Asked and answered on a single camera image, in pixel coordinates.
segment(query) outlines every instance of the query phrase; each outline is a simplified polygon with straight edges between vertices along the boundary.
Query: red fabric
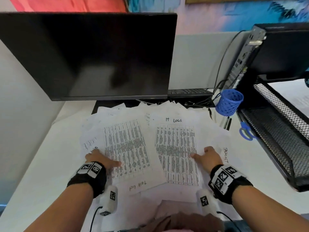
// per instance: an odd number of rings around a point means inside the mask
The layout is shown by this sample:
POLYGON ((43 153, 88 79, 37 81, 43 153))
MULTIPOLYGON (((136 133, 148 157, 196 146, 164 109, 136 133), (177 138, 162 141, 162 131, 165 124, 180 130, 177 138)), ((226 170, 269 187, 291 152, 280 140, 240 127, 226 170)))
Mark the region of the red fabric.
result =
POLYGON ((26 12, 126 12, 123 0, 10 0, 26 12))

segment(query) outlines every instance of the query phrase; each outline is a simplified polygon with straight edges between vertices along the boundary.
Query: wall mural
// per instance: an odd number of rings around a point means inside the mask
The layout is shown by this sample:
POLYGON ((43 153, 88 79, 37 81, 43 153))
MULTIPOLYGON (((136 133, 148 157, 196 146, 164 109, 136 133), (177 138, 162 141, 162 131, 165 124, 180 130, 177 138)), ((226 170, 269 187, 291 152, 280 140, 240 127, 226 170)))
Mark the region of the wall mural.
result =
POLYGON ((309 0, 239 1, 185 5, 185 0, 128 0, 130 12, 175 12, 176 34, 250 30, 255 23, 309 20, 309 0))
POLYGON ((176 34, 250 30, 255 23, 308 22, 309 0, 185 5, 185 0, 11 0, 18 11, 174 12, 176 34))

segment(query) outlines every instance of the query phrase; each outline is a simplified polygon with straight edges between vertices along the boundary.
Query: blue scissors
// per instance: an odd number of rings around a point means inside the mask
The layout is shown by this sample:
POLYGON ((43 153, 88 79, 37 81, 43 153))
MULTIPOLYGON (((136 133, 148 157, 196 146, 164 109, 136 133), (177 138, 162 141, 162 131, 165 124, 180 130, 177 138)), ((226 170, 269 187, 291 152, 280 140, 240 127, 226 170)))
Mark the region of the blue scissors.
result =
POLYGON ((257 138, 252 131, 251 128, 244 122, 244 120, 239 116, 241 128, 239 129, 240 135, 248 141, 252 141, 254 138, 257 138))

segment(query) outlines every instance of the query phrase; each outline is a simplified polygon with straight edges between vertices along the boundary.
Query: wristband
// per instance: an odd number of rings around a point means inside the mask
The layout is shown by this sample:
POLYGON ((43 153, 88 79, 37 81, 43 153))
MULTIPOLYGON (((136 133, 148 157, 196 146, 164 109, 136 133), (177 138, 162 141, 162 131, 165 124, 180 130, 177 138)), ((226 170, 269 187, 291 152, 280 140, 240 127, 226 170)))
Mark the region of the wristband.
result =
POLYGON ((89 183, 93 189, 93 198, 102 194, 106 184, 106 169, 103 164, 94 161, 83 164, 67 185, 89 183))
POLYGON ((220 201, 228 204, 232 204, 232 195, 238 186, 253 186, 236 168, 222 164, 213 168, 208 185, 220 201))

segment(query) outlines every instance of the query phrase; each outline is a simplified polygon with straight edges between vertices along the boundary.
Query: forearm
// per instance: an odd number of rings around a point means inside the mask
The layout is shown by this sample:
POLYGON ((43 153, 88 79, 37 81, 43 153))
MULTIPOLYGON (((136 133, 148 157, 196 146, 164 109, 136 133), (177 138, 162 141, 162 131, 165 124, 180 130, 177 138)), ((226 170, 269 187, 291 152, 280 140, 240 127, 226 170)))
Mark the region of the forearm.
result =
POLYGON ((309 231, 309 221, 251 186, 239 186, 233 206, 253 231, 309 231))
POLYGON ((88 183, 71 185, 25 232, 79 232, 92 200, 93 190, 88 183))

